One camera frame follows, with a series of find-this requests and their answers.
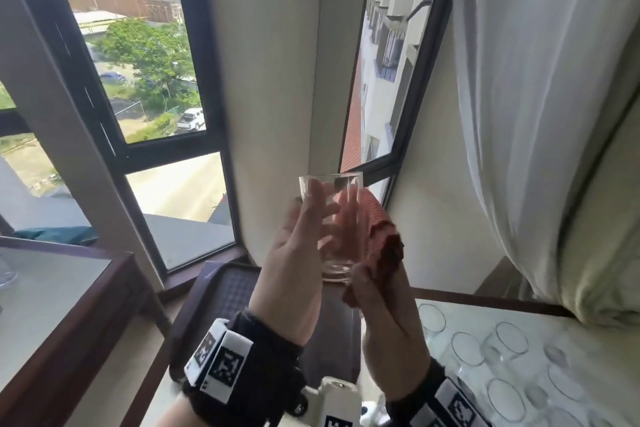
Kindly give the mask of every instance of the red roof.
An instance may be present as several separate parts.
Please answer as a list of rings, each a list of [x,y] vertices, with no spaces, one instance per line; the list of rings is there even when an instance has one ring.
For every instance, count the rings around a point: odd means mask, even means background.
[[[347,122],[347,133],[344,137],[344,150],[342,151],[342,164],[340,172],[353,169],[356,165],[362,164],[362,150],[360,125],[362,121],[362,103],[360,102],[360,52],[358,51],[358,63],[356,64],[356,76],[353,79],[353,89],[351,90],[351,102],[349,103],[349,120]]]

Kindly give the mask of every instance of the dark wooden tray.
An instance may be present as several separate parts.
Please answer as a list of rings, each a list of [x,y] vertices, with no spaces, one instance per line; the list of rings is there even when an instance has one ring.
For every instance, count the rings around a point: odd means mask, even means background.
[[[184,365],[216,318],[230,319],[249,303],[260,268],[206,262],[173,322],[169,374],[184,379]],[[360,315],[342,302],[342,287],[325,284],[316,330],[300,358],[307,384],[318,387],[324,376],[355,383],[360,374]]]

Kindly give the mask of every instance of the white curtain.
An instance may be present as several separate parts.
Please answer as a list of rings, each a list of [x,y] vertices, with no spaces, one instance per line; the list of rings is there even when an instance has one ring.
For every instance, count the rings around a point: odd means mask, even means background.
[[[453,0],[468,162],[506,255],[559,301],[557,236],[640,0]]]

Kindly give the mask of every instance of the blue car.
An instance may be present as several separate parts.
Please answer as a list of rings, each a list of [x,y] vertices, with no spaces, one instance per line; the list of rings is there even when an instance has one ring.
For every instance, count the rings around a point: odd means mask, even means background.
[[[120,75],[117,71],[107,71],[103,73],[100,75],[100,81],[111,85],[125,85],[127,83],[125,76]]]

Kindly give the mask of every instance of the black window frame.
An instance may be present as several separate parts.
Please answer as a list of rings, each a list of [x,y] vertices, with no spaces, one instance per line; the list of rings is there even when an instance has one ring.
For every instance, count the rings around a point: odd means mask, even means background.
[[[387,155],[380,156],[370,160],[369,162],[364,162],[363,164],[345,171],[362,172],[365,187],[375,184],[383,179],[390,178],[381,203],[384,207],[387,207],[390,202],[396,185],[397,176],[402,168],[404,157],[406,156],[407,149],[409,148],[413,128],[415,127],[415,122],[420,112],[420,106],[422,105],[427,85],[431,79],[431,74],[440,50],[440,45],[444,38],[445,29],[449,22],[452,2],[453,0],[433,0],[431,4],[431,11],[422,34],[422,41],[416,56],[412,77],[406,90],[406,97],[404,99],[400,118],[397,122],[397,128],[395,129],[395,137],[391,150]],[[367,0],[365,0],[362,11],[363,22],[367,7]],[[359,91],[359,89],[354,89],[352,85],[351,91]],[[339,160],[340,164],[342,164],[342,154],[344,153],[349,112],[351,112],[350,103],[342,136],[342,148],[340,150]]]
[[[233,246],[242,246],[235,181],[230,164],[227,118],[209,0],[181,0],[206,130],[127,144],[68,0],[25,0],[73,102],[100,149],[118,193],[164,280],[169,274]],[[0,136],[30,132],[17,109],[0,110]],[[234,242],[168,270],[133,195],[127,175],[189,158],[220,153]]]

